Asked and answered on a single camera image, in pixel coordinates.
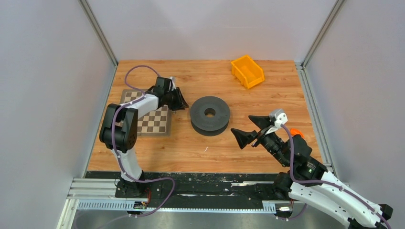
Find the floor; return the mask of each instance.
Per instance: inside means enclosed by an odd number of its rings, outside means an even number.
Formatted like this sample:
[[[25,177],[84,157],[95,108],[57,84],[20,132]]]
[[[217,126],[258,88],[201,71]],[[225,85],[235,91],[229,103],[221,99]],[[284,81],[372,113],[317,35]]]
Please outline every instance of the floor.
[[[283,108],[288,116],[287,126],[299,129],[312,156],[321,161],[315,133],[293,61],[257,61],[266,80],[244,88],[231,75],[230,61],[120,61],[107,104],[119,103],[127,71],[139,64],[155,68],[163,77],[174,76],[187,103],[212,95],[223,99],[231,109],[228,128],[220,135],[209,137],[195,132],[189,110],[171,115],[170,136],[139,136],[135,144],[139,165],[144,171],[278,173],[287,171],[264,148],[241,150],[230,128],[257,130],[248,115],[268,115]],[[138,68],[128,82],[138,88],[149,88],[156,75],[149,69]],[[277,134],[287,139],[279,130]],[[96,138],[88,170],[119,170],[113,154]]]

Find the wooden table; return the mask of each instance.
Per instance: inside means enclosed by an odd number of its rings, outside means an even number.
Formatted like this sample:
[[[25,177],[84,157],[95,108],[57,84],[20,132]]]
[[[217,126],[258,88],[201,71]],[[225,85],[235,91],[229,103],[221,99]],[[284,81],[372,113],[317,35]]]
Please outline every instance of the wooden table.
[[[214,137],[202,136],[190,123],[189,110],[172,115],[169,137],[140,136],[135,144],[139,165],[144,171],[278,173],[287,171],[263,147],[241,150],[230,128],[257,130],[248,115],[268,115],[283,108],[287,126],[305,136],[312,156],[321,161],[319,148],[308,114],[295,63],[293,61],[257,61],[266,80],[247,90],[231,75],[230,61],[120,61],[107,104],[119,103],[127,71],[138,64],[155,68],[163,77],[174,76],[185,100],[191,106],[197,99],[212,95],[223,99],[231,109],[228,128]],[[129,83],[138,88],[154,85],[156,75],[139,68],[129,75]],[[287,140],[287,134],[277,134]],[[113,154],[97,137],[88,170],[119,170]]]

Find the black ring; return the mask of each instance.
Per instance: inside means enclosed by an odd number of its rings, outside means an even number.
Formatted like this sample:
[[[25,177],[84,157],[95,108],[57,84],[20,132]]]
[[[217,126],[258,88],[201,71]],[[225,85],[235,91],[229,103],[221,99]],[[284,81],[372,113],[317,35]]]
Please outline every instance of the black ring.
[[[204,136],[222,133],[228,127],[230,116],[225,101],[214,96],[200,98],[190,108],[191,125]]]

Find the yellow tray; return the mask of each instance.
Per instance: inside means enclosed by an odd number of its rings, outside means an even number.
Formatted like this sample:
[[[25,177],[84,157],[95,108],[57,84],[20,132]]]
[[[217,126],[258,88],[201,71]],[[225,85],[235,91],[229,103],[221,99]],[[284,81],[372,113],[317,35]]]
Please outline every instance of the yellow tray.
[[[236,76],[240,80],[241,85],[247,89],[265,80],[263,69],[248,55],[231,61],[231,64],[232,75]]]

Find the yellow bin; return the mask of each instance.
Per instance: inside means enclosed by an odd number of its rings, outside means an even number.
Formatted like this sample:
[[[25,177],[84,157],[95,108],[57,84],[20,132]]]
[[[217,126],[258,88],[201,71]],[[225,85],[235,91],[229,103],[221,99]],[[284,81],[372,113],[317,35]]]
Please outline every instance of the yellow bin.
[[[232,75],[236,76],[247,89],[265,80],[263,69],[248,55],[231,61],[231,64]]]

